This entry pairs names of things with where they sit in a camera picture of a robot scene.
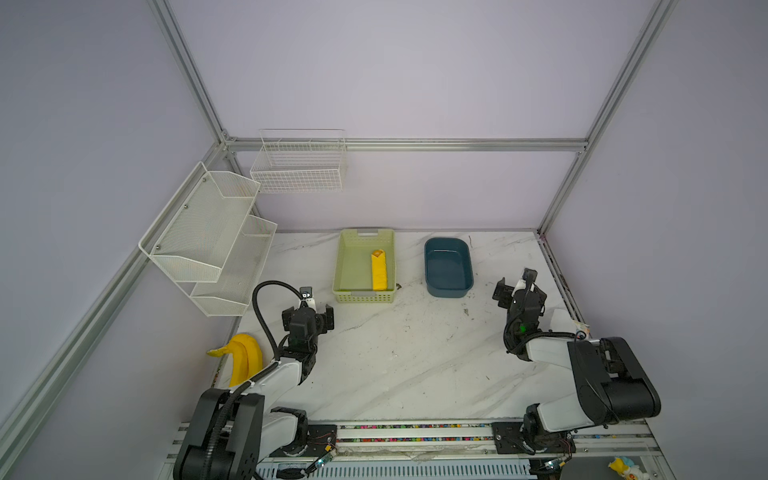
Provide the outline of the light green plastic basket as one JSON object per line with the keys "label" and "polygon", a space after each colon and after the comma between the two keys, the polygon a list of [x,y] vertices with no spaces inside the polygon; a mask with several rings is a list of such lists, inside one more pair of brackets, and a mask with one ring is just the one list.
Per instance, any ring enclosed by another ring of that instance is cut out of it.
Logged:
{"label": "light green plastic basket", "polygon": [[[340,232],[332,291],[340,303],[391,303],[396,292],[395,231],[387,228]],[[371,253],[386,252],[388,289],[372,289]]]}

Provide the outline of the yellow paper napkin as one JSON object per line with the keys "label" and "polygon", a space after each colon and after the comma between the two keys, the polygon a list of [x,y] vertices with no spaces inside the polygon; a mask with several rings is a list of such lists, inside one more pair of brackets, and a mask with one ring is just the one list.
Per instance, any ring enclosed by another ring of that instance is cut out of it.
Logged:
{"label": "yellow paper napkin", "polygon": [[388,273],[386,252],[383,249],[371,253],[372,289],[386,291],[388,289]]}

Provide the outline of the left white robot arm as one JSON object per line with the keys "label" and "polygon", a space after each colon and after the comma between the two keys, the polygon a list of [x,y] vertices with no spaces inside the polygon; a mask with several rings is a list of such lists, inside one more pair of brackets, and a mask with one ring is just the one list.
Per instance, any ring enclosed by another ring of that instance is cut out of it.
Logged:
{"label": "left white robot arm", "polygon": [[282,312],[287,332],[280,358],[233,389],[206,390],[177,454],[174,479],[253,479],[273,452],[306,446],[306,412],[279,407],[315,366],[318,338],[335,327],[332,306],[301,303]]}

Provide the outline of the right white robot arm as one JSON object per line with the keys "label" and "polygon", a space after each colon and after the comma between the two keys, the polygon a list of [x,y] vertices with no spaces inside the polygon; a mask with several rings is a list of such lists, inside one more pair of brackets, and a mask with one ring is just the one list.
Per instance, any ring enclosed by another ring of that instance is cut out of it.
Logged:
{"label": "right white robot arm", "polygon": [[504,279],[495,285],[492,299],[506,311],[503,344],[522,361],[569,371],[573,389],[560,399],[529,405],[518,422],[495,423],[497,444],[509,441],[514,453],[551,452],[570,447],[568,435],[579,429],[659,415],[660,396],[625,339],[592,340],[583,330],[540,328],[547,294],[536,276],[526,269],[515,285]]}

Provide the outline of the teal plastic tray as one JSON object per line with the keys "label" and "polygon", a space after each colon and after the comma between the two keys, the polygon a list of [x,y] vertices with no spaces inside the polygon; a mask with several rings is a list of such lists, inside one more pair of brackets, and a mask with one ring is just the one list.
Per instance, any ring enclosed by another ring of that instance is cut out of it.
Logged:
{"label": "teal plastic tray", "polygon": [[462,298],[474,286],[468,244],[459,238],[433,237],[424,245],[425,283],[437,298]]}

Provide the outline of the yellow banana toy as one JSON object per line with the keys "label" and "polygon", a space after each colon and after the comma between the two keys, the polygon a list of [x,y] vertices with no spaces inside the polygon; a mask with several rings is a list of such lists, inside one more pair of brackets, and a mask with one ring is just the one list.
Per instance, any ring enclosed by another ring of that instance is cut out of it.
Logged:
{"label": "yellow banana toy", "polygon": [[235,335],[223,347],[209,350],[206,354],[219,358],[226,355],[232,357],[232,375],[229,387],[234,388],[251,379],[264,368],[264,360],[258,341],[249,334]]}

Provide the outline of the colourful small carton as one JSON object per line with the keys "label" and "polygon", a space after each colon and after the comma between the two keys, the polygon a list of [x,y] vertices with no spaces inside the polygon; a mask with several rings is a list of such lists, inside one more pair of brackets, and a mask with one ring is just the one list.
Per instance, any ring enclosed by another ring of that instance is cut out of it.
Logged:
{"label": "colourful small carton", "polygon": [[553,332],[572,333],[587,339],[591,337],[590,327],[581,321],[574,320],[570,313],[563,309],[552,311],[550,329]]}

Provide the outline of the white two-tier mesh shelf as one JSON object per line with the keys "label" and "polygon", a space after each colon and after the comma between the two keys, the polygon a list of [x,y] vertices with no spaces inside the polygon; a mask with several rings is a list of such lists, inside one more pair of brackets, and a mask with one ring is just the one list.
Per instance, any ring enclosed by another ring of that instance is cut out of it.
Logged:
{"label": "white two-tier mesh shelf", "polygon": [[240,317],[277,224],[255,212],[260,184],[199,163],[138,243],[208,317]]}

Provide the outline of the small yellow toy figure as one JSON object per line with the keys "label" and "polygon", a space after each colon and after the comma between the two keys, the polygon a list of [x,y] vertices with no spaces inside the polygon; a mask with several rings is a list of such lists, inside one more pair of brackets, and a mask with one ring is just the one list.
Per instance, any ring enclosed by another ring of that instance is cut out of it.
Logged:
{"label": "small yellow toy figure", "polygon": [[615,457],[608,464],[608,468],[618,474],[624,480],[650,480],[651,475],[643,471],[633,460],[628,457]]}

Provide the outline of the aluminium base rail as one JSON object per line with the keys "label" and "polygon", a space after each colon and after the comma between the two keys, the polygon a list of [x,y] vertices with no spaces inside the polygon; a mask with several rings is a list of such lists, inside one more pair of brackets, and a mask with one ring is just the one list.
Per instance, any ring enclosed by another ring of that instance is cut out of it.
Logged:
{"label": "aluminium base rail", "polygon": [[311,479],[615,479],[616,460],[644,479],[675,476],[643,421],[530,439],[519,419],[311,421],[303,450],[248,453],[235,476],[308,468]]}

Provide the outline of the aluminium cage frame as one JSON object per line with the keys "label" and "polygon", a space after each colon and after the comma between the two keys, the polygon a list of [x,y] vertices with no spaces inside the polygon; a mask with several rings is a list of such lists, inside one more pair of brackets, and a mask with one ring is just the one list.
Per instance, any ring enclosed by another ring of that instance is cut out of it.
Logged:
{"label": "aluminium cage frame", "polygon": [[[640,66],[646,60],[649,50],[663,30],[676,5],[674,1],[657,1],[653,4],[593,126],[583,139],[352,138],[347,141],[346,145],[353,152],[574,152],[577,158],[569,167],[563,184],[558,188],[541,225],[536,229],[537,233],[542,234],[554,223],[575,185],[576,179],[586,166],[593,150],[621,101],[625,98]],[[168,43],[196,104],[201,108],[206,124],[210,126],[215,137],[213,144],[203,158],[202,164],[209,166],[220,159],[224,159],[228,162],[231,171],[239,172],[240,168],[233,158],[235,152],[256,150],[261,146],[261,141],[226,137],[220,120],[213,111],[213,105],[203,86],[202,78],[194,64],[170,3],[151,1],[148,7]],[[117,318],[119,311],[132,294],[149,262],[150,257],[143,248],[136,247],[2,425],[1,476],[3,478],[7,478],[11,474],[28,451],[29,446],[39,435],[52,412],[60,403],[62,396]]]}

